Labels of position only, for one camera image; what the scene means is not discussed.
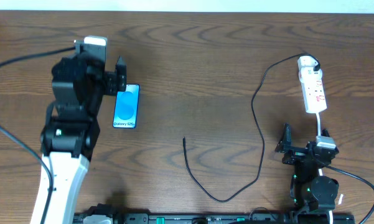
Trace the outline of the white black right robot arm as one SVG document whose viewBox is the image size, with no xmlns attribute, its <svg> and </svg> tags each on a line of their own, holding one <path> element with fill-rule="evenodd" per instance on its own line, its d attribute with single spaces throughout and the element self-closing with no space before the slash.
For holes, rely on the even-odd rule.
<svg viewBox="0 0 374 224">
<path fill-rule="evenodd" d="M 284 154 L 283 164 L 294 166 L 291 197 L 298 214 L 327 213 L 335 208 L 339 183 L 319 172 L 339 153 L 326 129 L 305 147 L 297 147 L 292 145 L 291 127 L 286 123 L 275 151 Z"/>
</svg>

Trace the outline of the blue Galaxy smartphone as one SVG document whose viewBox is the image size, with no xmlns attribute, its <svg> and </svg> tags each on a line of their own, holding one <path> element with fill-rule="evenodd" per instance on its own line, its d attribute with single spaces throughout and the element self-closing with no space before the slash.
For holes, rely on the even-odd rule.
<svg viewBox="0 0 374 224">
<path fill-rule="evenodd" d="M 134 129 L 138 116 L 140 85 L 127 84 L 125 91 L 116 95 L 113 117 L 114 128 Z"/>
</svg>

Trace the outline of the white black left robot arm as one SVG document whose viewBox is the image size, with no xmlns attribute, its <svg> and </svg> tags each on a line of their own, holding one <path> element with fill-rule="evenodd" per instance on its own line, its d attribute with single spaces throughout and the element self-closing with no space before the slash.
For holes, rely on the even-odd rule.
<svg viewBox="0 0 374 224">
<path fill-rule="evenodd" d="M 126 89 L 126 63 L 105 70 L 91 53 L 64 57 L 52 68 L 55 96 L 40 135 L 42 172 L 31 223 L 71 223 L 82 182 L 100 134 L 97 116 L 103 96 Z"/>
</svg>

